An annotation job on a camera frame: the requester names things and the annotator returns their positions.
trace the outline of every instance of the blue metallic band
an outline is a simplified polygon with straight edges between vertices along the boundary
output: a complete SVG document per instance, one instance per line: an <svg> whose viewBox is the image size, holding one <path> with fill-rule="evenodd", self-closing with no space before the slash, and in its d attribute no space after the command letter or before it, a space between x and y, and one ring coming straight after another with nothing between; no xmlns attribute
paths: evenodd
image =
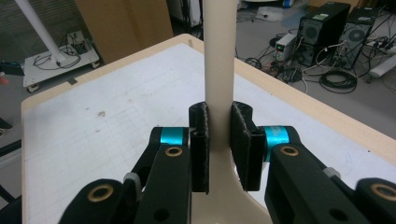
<svg viewBox="0 0 396 224"><path fill-rule="evenodd" d="M274 146L282 143L289 143L288 131L283 126L264 126L267 137L267 156L265 161L270 161L271 151Z"/></svg>
<svg viewBox="0 0 396 224"><path fill-rule="evenodd" d="M183 128L163 128L161 144L183 145Z"/></svg>

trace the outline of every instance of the gray floor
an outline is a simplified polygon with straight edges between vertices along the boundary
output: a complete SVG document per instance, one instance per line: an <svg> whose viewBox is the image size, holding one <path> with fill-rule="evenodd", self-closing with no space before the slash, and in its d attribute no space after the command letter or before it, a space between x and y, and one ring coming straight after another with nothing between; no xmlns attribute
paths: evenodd
<svg viewBox="0 0 396 224"><path fill-rule="evenodd" d="M246 20L253 15L254 8L251 10L240 10L238 17L241 22L237 23L236 48L240 58L255 57L269 45L269 40L276 34L285 34L290 29L298 28L298 22L306 10L305 4L298 2L293 8L284 9L283 21L269 22ZM388 35L388 26L392 23L384 23L377 31L378 36ZM179 25L175 24L174 32L180 33ZM263 63L271 62L271 57L266 57ZM363 68L357 67L358 73ZM44 81L40 84L38 92L47 90L51 87L65 82L70 77L81 76L92 69L82 67L74 72ZM22 86L22 77L7 76L10 84L0 87L0 118L6 120L14 126L0 138L0 147L6 146L14 141L21 139L21 102L32 96ZM304 77L305 79L318 79L317 77ZM307 83L307 94L320 100L353 119L396 139L396 72L390 72L385 76L373 80L372 83L366 82L367 77L359 79L358 87L350 94L335 94L324 90L318 83ZM302 81L291 83L292 87L305 91Z"/></svg>

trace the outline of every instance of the cream-colored cylinder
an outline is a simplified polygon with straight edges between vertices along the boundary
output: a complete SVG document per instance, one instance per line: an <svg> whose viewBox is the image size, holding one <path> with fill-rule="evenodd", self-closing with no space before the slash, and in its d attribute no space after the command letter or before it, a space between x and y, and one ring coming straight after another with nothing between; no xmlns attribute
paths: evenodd
<svg viewBox="0 0 396 224"><path fill-rule="evenodd" d="M230 149L237 0L205 0L205 101L209 109L209 194L193 193L192 224L271 223L242 190Z"/></svg>

